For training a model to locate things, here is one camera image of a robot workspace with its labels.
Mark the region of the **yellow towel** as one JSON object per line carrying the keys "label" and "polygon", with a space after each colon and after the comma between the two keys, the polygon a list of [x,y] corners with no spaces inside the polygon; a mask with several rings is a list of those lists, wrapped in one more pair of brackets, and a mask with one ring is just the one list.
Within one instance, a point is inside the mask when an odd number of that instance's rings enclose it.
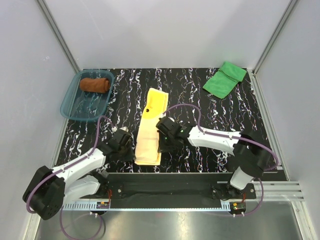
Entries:
{"label": "yellow towel", "polygon": [[138,166],[159,166],[162,154],[158,152],[160,136],[156,128],[168,107],[169,94],[155,88],[147,93],[146,105],[138,128],[135,164]]}

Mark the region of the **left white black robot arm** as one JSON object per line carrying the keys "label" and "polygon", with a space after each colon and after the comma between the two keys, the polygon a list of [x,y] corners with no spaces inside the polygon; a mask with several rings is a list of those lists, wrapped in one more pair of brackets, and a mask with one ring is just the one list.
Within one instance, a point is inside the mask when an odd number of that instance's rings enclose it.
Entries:
{"label": "left white black robot arm", "polygon": [[108,193],[106,177],[96,173],[96,169],[110,161],[130,162],[134,159],[132,135],[127,127],[119,128],[108,141],[68,163],[38,168],[22,199],[29,212],[49,220],[66,204],[89,195],[103,198]]}

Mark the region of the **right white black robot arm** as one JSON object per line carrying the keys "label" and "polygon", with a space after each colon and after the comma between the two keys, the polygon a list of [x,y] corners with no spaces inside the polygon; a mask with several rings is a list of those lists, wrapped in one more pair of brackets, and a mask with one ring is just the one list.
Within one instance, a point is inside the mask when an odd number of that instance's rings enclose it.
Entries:
{"label": "right white black robot arm", "polygon": [[180,125],[170,117],[156,124],[159,133],[159,153],[185,146],[219,150],[235,157],[238,164],[227,185],[228,195],[239,198],[252,180],[262,177],[272,157],[271,150],[244,132],[219,131],[187,123]]}

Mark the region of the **brown towel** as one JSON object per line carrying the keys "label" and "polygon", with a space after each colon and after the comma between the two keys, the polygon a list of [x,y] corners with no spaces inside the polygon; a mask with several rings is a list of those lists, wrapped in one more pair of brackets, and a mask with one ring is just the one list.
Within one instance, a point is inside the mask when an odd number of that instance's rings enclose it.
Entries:
{"label": "brown towel", "polygon": [[111,82],[107,78],[83,78],[79,88],[84,92],[105,94],[109,91]]}

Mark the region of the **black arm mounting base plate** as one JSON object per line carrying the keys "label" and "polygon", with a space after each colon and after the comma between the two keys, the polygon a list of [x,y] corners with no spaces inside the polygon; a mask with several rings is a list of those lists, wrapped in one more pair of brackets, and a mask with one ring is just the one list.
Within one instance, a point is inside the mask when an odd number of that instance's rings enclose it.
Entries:
{"label": "black arm mounting base plate", "polygon": [[82,198],[102,199],[111,190],[113,199],[134,194],[217,196],[221,200],[257,197],[253,184],[248,181],[243,190],[231,189],[231,173],[109,173],[102,178],[98,193],[87,193]]}

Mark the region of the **teal transparent plastic bin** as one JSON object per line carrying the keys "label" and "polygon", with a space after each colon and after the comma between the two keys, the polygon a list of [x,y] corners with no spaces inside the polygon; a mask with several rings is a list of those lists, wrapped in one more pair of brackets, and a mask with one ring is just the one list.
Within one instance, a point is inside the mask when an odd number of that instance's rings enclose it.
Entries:
{"label": "teal transparent plastic bin", "polygon": [[[84,91],[81,81],[100,82],[103,80],[109,84],[105,93],[97,91]],[[85,69],[78,72],[72,79],[71,84],[60,106],[60,114],[68,119],[79,122],[96,122],[102,116],[109,104],[110,96],[115,82],[114,75],[108,70]]]}

